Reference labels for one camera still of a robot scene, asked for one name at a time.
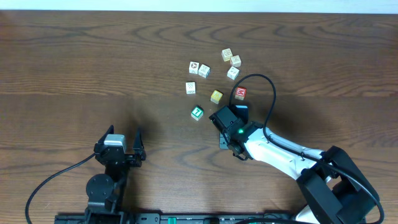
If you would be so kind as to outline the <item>umbrella blue edged block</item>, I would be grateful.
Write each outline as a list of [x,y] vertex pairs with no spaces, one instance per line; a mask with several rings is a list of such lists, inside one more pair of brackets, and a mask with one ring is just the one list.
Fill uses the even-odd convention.
[[205,64],[201,64],[200,68],[198,69],[198,74],[203,78],[207,78],[210,74],[210,67]]

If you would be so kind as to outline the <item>tan block yellow side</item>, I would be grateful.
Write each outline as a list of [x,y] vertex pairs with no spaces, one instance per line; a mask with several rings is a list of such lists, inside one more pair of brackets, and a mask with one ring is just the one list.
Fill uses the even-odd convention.
[[224,62],[227,62],[227,61],[229,61],[230,58],[233,56],[233,53],[232,53],[232,51],[231,51],[230,48],[228,48],[228,49],[223,49],[223,50],[221,51],[221,56],[222,56],[223,61],[224,61]]

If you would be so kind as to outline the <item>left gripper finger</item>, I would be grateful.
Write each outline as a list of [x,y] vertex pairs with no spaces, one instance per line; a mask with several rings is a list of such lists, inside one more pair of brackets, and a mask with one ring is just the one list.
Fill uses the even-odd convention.
[[144,145],[142,142],[141,130],[138,129],[136,132],[136,136],[134,139],[133,150],[135,153],[143,153],[144,152]]
[[98,140],[98,144],[103,144],[107,135],[114,134],[114,126],[111,125],[108,130],[103,134],[103,136]]

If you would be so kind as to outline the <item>red letter M block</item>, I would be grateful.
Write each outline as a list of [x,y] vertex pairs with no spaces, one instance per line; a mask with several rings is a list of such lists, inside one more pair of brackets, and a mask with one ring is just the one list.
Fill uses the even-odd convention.
[[247,89],[239,86],[235,90],[234,97],[237,100],[244,100],[246,97],[246,93],[247,93]]

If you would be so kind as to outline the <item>yellow top wooden block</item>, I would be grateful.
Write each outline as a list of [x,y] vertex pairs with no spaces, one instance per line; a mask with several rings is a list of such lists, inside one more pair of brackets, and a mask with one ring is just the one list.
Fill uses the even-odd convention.
[[218,90],[214,90],[214,92],[211,95],[210,101],[215,104],[218,104],[220,102],[220,100],[222,99],[222,97],[223,97],[222,92],[220,92]]

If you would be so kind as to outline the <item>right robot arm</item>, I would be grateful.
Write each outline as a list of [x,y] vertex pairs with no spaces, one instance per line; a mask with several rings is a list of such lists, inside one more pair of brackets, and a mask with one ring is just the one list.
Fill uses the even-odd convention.
[[293,223],[362,223],[373,208],[379,210],[377,222],[384,220],[377,192],[341,148],[304,147],[240,118],[213,123],[233,156],[264,162],[296,181],[307,205]]

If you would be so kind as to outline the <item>green number seven block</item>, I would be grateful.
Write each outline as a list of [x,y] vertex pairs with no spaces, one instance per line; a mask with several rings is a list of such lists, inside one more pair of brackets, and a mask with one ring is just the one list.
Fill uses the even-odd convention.
[[190,114],[194,120],[199,121],[201,119],[201,117],[203,116],[204,111],[201,107],[196,106],[196,107],[194,107],[194,109],[191,111]]

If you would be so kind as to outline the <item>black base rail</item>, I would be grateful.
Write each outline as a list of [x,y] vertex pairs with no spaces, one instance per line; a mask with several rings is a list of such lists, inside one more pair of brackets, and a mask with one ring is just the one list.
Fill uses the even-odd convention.
[[178,215],[159,213],[72,214],[55,216],[54,224],[115,223],[115,224],[234,224],[246,219],[272,218],[289,220],[288,214],[209,214]]

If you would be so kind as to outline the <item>tan block red side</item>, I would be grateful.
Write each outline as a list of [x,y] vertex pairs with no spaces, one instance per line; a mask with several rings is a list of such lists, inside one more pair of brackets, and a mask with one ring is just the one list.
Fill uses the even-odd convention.
[[230,58],[230,64],[232,67],[240,67],[242,64],[240,56],[238,56],[238,55],[232,56]]

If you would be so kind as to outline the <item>ball picture white block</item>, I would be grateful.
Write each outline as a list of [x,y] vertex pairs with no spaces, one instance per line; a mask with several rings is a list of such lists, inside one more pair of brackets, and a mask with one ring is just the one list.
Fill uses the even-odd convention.
[[199,67],[200,64],[198,62],[190,62],[188,71],[192,74],[198,74]]

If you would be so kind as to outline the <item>white block lower left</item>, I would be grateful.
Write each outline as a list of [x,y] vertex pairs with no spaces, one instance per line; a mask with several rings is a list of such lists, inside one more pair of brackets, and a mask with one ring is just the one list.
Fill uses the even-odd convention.
[[186,94],[191,95],[196,93],[196,84],[195,82],[186,82]]

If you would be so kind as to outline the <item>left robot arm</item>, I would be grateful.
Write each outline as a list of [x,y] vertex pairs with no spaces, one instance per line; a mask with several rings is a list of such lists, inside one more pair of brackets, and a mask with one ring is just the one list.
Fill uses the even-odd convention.
[[128,212],[122,211],[122,203],[130,169],[140,167],[146,159],[140,131],[136,132],[132,149],[132,154],[126,152],[126,138],[115,134],[114,126],[110,126],[95,144],[95,159],[105,166],[105,172],[94,175],[86,185],[85,223],[130,223],[134,220]]

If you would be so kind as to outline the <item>white block centre right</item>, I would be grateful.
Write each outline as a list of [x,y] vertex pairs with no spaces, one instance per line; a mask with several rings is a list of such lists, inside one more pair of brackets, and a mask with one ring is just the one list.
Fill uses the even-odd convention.
[[227,77],[235,80],[236,77],[239,75],[240,70],[237,69],[236,67],[231,67],[228,72],[227,72]]

